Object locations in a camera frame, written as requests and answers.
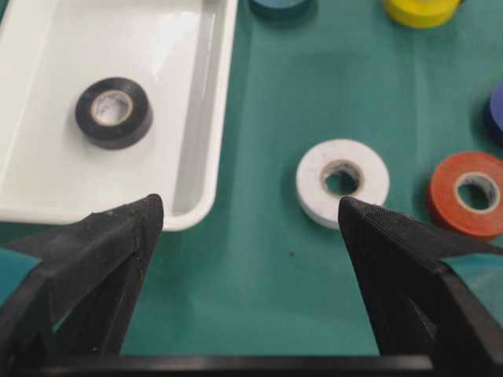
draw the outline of red electrical tape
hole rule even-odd
[[[467,205],[457,189],[476,185],[489,207],[476,210]],[[428,210],[438,226],[480,240],[503,234],[503,161],[480,152],[463,152],[442,161],[428,185]]]

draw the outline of white electrical tape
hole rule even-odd
[[[339,172],[349,174],[358,184],[351,193],[371,204],[384,204],[390,177],[383,160],[371,148],[353,140],[325,141],[310,149],[297,167],[297,195],[304,212],[327,228],[338,229],[339,201],[326,179]]]

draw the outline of white plastic tray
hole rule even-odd
[[[215,199],[237,0],[10,0],[0,27],[0,219],[64,224],[158,193],[164,230]],[[152,128],[92,145],[75,103],[121,76],[149,96]]]

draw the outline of black bar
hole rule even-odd
[[[428,356],[395,357],[64,357],[21,366],[23,377],[171,375],[433,376]]]

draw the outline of tape roll hole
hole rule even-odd
[[[489,213],[500,203],[500,189],[489,176],[480,172],[463,174],[454,190],[460,205],[477,214]]]
[[[354,195],[362,185],[361,170],[349,161],[329,163],[321,172],[321,184],[335,197]]]
[[[133,100],[121,90],[101,93],[91,105],[93,119],[102,126],[118,126],[133,112]]]

